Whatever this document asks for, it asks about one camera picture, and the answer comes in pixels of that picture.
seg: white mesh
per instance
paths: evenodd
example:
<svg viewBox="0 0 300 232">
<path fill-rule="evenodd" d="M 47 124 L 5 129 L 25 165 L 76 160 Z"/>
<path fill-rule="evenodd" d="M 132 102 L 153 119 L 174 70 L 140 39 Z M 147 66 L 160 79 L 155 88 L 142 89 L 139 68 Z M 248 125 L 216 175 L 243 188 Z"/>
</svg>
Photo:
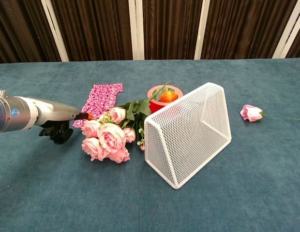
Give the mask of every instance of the white mesh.
<svg viewBox="0 0 300 232">
<path fill-rule="evenodd" d="M 231 141 L 224 89 L 206 83 L 145 120 L 145 160 L 178 189 Z"/>
</svg>

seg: sparkly pink cloth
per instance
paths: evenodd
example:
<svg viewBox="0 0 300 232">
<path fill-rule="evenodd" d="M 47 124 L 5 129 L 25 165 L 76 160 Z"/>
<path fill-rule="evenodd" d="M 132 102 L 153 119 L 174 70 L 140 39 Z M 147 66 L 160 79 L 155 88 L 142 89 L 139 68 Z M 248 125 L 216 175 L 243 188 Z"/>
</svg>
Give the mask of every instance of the sparkly pink cloth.
<svg viewBox="0 0 300 232">
<path fill-rule="evenodd" d="M 87 102 L 81 112 L 88 112 L 94 118 L 116 105 L 117 94 L 123 92 L 123 84 L 93 85 Z M 76 120 L 73 127 L 80 128 L 85 120 Z"/>
</svg>

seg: blue tablecloth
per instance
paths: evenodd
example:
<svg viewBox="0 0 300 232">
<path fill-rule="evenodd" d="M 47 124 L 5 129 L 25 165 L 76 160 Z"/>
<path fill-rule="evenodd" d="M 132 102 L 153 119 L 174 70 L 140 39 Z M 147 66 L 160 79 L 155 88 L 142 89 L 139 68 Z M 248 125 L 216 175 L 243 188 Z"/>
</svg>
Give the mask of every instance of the blue tablecloth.
<svg viewBox="0 0 300 232">
<path fill-rule="evenodd" d="M 232 141 L 211 162 L 175 190 L 136 145 L 128 162 L 91 162 L 80 129 L 63 145 L 39 127 L 0 133 L 0 232 L 300 232 L 300 121 L 240 117 L 244 104 L 300 117 L 300 58 L 0 65 L 10 95 L 79 109 L 93 84 L 123 83 L 123 104 L 168 80 L 225 89 Z"/>
</svg>

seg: orange fruit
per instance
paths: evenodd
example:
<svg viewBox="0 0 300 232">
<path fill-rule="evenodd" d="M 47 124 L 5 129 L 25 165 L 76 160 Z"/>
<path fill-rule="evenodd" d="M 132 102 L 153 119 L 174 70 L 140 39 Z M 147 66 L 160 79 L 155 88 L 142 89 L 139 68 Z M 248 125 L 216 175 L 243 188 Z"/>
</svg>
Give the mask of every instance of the orange fruit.
<svg viewBox="0 0 300 232">
<path fill-rule="evenodd" d="M 161 95 L 161 102 L 173 102 L 177 100 L 178 95 L 173 91 L 166 91 Z"/>
</svg>

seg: brown curtain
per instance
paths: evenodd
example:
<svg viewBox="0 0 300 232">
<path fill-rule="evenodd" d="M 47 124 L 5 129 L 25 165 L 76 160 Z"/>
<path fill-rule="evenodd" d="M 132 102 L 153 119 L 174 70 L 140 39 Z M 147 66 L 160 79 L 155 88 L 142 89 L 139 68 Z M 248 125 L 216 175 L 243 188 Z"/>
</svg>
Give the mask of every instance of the brown curtain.
<svg viewBox="0 0 300 232">
<path fill-rule="evenodd" d="M 271 58 L 297 0 L 211 0 L 201 59 Z"/>
<path fill-rule="evenodd" d="M 193 59 L 202 0 L 143 0 L 145 59 Z"/>
<path fill-rule="evenodd" d="M 0 63 L 60 61 L 43 6 L 0 0 Z"/>
<path fill-rule="evenodd" d="M 52 0 L 70 61 L 133 59 L 127 0 Z"/>
<path fill-rule="evenodd" d="M 297 33 L 290 50 L 288 51 L 286 58 L 300 57 L 300 30 Z"/>
</svg>

